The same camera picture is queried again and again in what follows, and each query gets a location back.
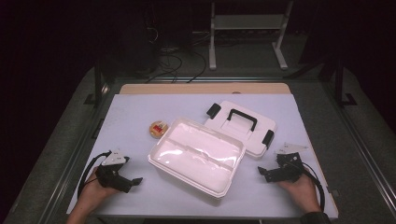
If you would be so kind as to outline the metal table frame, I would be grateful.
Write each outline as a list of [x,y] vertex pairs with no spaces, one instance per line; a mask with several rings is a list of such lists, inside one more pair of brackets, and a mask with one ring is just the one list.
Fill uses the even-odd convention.
[[[396,224],[396,134],[367,98],[358,80],[343,82],[346,105],[335,100],[334,82],[313,77],[201,77],[205,91],[218,85],[225,92],[290,91],[317,152],[335,203],[337,224]],[[98,104],[86,108],[70,102],[40,160],[57,176],[57,183],[36,224],[61,223],[76,188],[82,162],[92,150],[113,96],[141,81],[119,78],[101,89]]]

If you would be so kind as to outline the white metal stand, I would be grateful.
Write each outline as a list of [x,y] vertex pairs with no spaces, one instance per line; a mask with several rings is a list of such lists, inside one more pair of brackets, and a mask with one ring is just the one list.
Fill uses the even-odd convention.
[[211,3],[210,42],[208,49],[209,69],[217,69],[215,33],[228,30],[277,30],[278,38],[272,43],[277,62],[281,70],[287,70],[288,65],[281,51],[281,45],[290,19],[294,0],[287,0],[283,14],[258,15],[220,15],[216,13],[216,4]]

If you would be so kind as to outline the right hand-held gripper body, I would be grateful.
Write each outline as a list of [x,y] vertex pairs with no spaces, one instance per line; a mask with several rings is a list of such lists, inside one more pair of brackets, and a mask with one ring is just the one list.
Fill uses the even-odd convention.
[[280,149],[276,150],[276,162],[279,166],[276,172],[276,182],[295,182],[300,178],[304,170],[300,153],[307,150],[306,146],[291,143],[284,143]]

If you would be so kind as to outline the white table mat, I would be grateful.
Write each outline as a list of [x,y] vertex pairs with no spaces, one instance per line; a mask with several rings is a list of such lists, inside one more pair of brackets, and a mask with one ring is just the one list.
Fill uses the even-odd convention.
[[[229,101],[272,119],[275,137],[261,158],[246,153],[232,184],[222,198],[214,198],[153,166],[148,155],[162,138],[149,126],[157,120],[171,124],[180,118],[205,126],[206,111]],[[99,217],[292,218],[301,213],[288,193],[267,183],[258,166],[276,168],[276,150],[284,143],[308,147],[303,162],[322,173],[294,97],[290,94],[117,94],[92,148],[92,155],[119,149],[129,161],[121,168],[127,178],[143,177],[128,193],[118,193],[96,210]]]

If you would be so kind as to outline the person's left hand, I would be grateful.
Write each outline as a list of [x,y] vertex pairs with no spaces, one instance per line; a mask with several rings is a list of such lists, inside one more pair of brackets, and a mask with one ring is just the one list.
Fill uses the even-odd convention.
[[97,180],[95,170],[93,170],[78,197],[76,209],[82,215],[87,216],[107,198],[117,193],[119,191],[116,189],[103,187]]

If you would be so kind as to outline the black frame post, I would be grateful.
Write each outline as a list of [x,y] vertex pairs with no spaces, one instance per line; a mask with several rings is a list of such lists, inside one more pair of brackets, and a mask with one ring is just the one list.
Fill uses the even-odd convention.
[[356,105],[357,102],[350,93],[343,93],[344,66],[340,60],[336,62],[334,78],[334,98],[336,103],[340,107]]
[[101,64],[97,61],[93,67],[93,77],[94,77],[94,92],[89,94],[84,102],[85,105],[92,105],[97,108],[102,101],[102,69]]

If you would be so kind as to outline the white plastic storage box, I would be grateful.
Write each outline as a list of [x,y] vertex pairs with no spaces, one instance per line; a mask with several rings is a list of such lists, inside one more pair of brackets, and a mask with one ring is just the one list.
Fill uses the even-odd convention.
[[244,144],[189,119],[176,119],[148,154],[148,161],[167,174],[214,197],[228,192]]

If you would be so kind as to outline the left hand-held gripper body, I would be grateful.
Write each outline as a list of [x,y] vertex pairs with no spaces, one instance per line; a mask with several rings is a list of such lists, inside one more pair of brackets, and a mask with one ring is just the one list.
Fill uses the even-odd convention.
[[133,182],[119,174],[119,170],[128,160],[129,158],[125,157],[119,149],[109,151],[95,172],[100,185],[128,193]]

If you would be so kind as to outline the person's right hand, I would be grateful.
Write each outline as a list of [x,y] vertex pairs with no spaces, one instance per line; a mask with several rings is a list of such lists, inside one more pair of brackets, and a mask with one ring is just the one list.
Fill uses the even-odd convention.
[[316,186],[307,175],[302,174],[295,182],[280,181],[277,184],[289,194],[304,214],[322,211]]

